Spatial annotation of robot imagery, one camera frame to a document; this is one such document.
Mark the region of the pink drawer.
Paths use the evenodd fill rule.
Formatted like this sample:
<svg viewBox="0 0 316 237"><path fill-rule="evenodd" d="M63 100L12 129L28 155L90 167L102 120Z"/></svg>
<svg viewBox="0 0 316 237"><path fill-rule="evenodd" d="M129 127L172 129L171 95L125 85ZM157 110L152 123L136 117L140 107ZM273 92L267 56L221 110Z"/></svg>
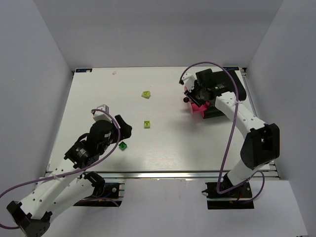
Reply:
<svg viewBox="0 0 316 237"><path fill-rule="evenodd" d="M205 113L205 111L200 112L200 115L201 115L201 117L202 117L203 119L206 119L206 113Z"/></svg>
<svg viewBox="0 0 316 237"><path fill-rule="evenodd" d="M191 111L191 113L204 113L205 111L207 111L208 106L209 106L209 102L205 102L203 105L201 105L200 107L198 105L196 105L191 99L189 99L188 97L184 97L183 101L185 103L189 103L189 109Z"/></svg>

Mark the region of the pink bottom drawer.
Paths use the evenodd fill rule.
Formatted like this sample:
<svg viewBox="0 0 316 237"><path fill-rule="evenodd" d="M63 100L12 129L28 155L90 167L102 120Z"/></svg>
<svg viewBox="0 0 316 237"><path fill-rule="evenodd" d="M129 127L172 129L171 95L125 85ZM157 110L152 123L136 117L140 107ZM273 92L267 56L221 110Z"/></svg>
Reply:
<svg viewBox="0 0 316 237"><path fill-rule="evenodd" d="M202 117L203 119L206 119L206 113L205 113L205 111L200 112L200 115L201 115L201 117Z"/></svg>

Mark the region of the green upturned square lego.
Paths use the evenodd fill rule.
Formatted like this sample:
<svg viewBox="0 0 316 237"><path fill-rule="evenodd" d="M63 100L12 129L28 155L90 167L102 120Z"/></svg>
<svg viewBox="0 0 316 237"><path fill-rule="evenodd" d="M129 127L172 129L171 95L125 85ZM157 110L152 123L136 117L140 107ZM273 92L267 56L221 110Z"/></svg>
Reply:
<svg viewBox="0 0 316 237"><path fill-rule="evenodd" d="M119 143L118 147L119 147L122 151L124 151L124 150L127 149L128 146L127 146L127 144L126 144L124 141L121 141L121 142Z"/></svg>

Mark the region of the light green square lego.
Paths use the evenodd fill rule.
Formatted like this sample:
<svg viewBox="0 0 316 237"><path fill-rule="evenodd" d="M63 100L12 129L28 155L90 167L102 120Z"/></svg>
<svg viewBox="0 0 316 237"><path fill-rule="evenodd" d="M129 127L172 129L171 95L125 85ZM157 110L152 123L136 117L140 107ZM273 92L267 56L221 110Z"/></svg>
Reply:
<svg viewBox="0 0 316 237"><path fill-rule="evenodd" d="M145 128L145 129L148 129L148 128L150 128L150 127L151 127L150 121L149 121L149 120L145 120L145 121L144 121L144 128Z"/></svg>

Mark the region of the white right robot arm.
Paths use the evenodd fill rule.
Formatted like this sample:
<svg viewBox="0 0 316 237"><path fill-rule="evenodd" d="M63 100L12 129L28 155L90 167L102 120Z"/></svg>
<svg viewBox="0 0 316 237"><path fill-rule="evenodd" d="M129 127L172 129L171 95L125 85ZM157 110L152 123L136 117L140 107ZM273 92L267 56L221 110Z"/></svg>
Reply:
<svg viewBox="0 0 316 237"><path fill-rule="evenodd" d="M209 105L221 112L244 138L240 160L227 174L221 174L222 183L217 192L224 194L248 181L262 166L280 155L280 129L255 116L244 104L247 94L234 70L206 69L195 75L184 72L180 77L184 94L197 107Z"/></svg>

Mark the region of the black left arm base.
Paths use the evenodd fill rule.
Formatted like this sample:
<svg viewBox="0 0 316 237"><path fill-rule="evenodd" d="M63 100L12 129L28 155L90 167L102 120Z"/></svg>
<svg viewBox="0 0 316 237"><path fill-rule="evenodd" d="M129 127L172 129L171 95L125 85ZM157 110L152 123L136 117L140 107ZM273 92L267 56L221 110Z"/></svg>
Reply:
<svg viewBox="0 0 316 237"><path fill-rule="evenodd" d="M123 201L125 183L121 179L105 178L102 187L90 196L78 201L74 206L81 207L120 207Z"/></svg>

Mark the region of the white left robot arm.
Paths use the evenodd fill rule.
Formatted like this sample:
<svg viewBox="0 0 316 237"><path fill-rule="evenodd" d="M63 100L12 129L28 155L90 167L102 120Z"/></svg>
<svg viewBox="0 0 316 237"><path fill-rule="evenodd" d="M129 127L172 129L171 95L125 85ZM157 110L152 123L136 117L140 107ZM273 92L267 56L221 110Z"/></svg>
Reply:
<svg viewBox="0 0 316 237"><path fill-rule="evenodd" d="M63 211L104 191L105 180L94 171L85 171L111 144L130 138L132 127L120 115L112 118L94 111L93 118L90 131L75 141L55 171L39 181L28 196L8 204L7 211L25 236L44 235Z"/></svg>

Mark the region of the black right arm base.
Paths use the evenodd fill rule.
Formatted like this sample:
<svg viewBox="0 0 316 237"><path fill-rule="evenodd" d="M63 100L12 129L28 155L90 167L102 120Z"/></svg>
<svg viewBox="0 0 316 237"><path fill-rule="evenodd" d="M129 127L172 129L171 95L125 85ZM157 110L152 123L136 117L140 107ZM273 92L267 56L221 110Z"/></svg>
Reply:
<svg viewBox="0 0 316 237"><path fill-rule="evenodd" d="M252 190L249 183L224 194L217 193L216 182L205 183L201 193L206 196L208 210L254 209Z"/></svg>

